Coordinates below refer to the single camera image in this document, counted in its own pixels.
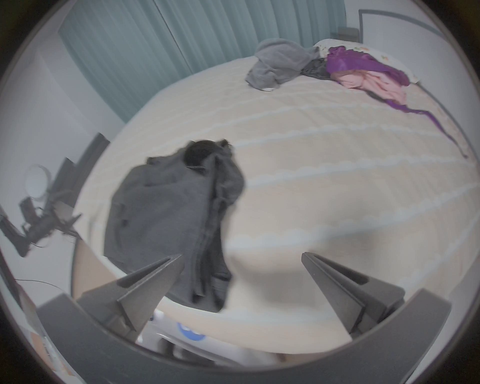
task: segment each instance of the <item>teal curtain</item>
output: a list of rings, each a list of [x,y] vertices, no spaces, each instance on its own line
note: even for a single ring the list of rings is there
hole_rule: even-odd
[[[304,47],[345,26],[343,0],[78,0],[59,34],[128,121],[160,89],[254,54],[266,38]]]

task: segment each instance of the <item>beige bed sheet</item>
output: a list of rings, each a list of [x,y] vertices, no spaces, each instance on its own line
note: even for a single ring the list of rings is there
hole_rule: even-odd
[[[197,332],[278,353],[350,341],[303,268],[315,252],[405,288],[446,296],[479,252],[478,164],[460,131],[419,87],[408,105],[431,111],[469,159],[425,116],[363,91],[300,76],[273,92],[243,80],[234,60],[158,93],[99,159],[79,196],[76,230],[105,266],[112,194],[128,171],[189,140],[227,139],[246,189],[222,223],[234,279],[220,313],[163,299],[159,309]]]

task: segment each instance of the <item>pillow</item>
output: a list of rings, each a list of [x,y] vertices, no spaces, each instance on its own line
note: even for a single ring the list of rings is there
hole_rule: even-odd
[[[405,75],[407,75],[411,83],[415,84],[419,81],[419,79],[413,74],[413,72],[409,68],[406,67],[405,64],[387,53],[383,53],[375,48],[370,48],[362,43],[358,43],[355,41],[324,39],[320,40],[317,44],[315,44],[315,46],[318,47],[320,50],[320,57],[326,57],[328,55],[329,48],[339,47],[342,45],[346,49],[353,49],[355,51],[368,53],[375,59],[377,59],[380,63],[389,65],[390,67],[403,71]]]

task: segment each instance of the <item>pink cloth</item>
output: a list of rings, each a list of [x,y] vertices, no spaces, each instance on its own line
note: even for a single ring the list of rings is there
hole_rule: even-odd
[[[363,70],[339,71],[332,73],[331,78],[346,88],[371,91],[384,100],[393,100],[400,105],[407,103],[407,94],[402,86],[382,72]]]

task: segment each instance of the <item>blue circle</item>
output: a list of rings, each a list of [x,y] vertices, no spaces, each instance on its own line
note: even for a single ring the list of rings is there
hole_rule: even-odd
[[[178,328],[179,328],[180,332],[182,332],[182,334],[187,339],[190,339],[190,340],[193,340],[193,341],[200,341],[200,340],[203,340],[206,337],[205,335],[201,335],[199,333],[196,333],[196,332],[192,331],[190,328],[187,328],[180,323],[177,323],[177,325],[178,325]]]

